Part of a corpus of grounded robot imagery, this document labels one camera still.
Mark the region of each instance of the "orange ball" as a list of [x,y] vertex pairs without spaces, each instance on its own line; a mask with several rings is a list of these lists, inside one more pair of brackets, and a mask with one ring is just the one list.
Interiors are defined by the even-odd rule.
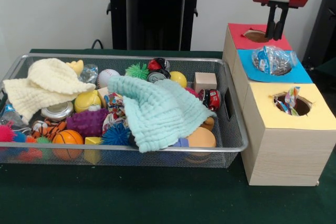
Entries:
[[[84,144],[84,140],[78,132],[72,130],[61,131],[56,134],[53,144]],[[52,149],[55,156],[69,161],[77,158],[82,150],[78,149]]]

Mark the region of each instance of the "black robot stand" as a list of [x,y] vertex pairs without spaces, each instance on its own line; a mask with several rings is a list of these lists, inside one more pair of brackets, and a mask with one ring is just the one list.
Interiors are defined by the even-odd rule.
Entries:
[[114,49],[190,50],[197,0],[111,0]]

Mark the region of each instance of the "basket handle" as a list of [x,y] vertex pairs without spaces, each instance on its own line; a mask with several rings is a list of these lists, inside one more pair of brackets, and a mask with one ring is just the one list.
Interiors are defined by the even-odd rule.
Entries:
[[6,105],[7,99],[8,99],[8,95],[5,93],[4,89],[1,89],[0,95],[2,94],[2,97],[0,99],[0,111],[2,114],[2,111]]

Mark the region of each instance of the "metal tin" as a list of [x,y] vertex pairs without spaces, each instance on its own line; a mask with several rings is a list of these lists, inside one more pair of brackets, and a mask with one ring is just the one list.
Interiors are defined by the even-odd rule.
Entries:
[[211,89],[209,90],[209,103],[208,108],[211,111],[218,111],[221,107],[221,95],[218,90]]
[[170,74],[168,71],[164,69],[154,70],[150,71],[150,73],[147,76],[147,81],[154,83],[159,80],[169,79]]
[[208,108],[209,105],[209,90],[202,89],[199,93],[199,99],[203,103],[204,106]]
[[72,102],[56,104],[41,109],[41,116],[49,118],[54,122],[58,122],[70,116],[73,112],[73,107],[74,105],[72,104]]
[[164,69],[170,72],[170,63],[164,58],[154,58],[148,63],[148,69],[151,71]]
[[218,111],[221,107],[221,95],[218,90],[202,89],[199,93],[199,99],[203,102],[203,105],[211,111]]

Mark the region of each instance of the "wire mesh basket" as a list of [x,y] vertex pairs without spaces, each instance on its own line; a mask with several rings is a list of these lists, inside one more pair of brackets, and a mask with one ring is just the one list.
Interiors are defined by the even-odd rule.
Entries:
[[[151,57],[29,54],[18,58],[4,79],[26,78],[28,68],[37,60],[58,58],[64,62],[82,59],[95,64],[101,71],[114,69],[120,74],[135,63],[148,63]],[[67,165],[120,165],[228,168],[237,154],[248,144],[243,116],[237,100],[227,64],[218,59],[167,58],[171,70],[182,72],[191,86],[195,72],[212,72],[217,76],[217,89],[222,105],[217,112],[213,133],[215,148],[168,147],[157,152],[140,153],[132,146],[71,145],[0,142],[0,163],[67,164]],[[2,88],[0,109],[7,95]],[[38,111],[30,121],[43,120]],[[43,156],[36,157],[40,150]]]

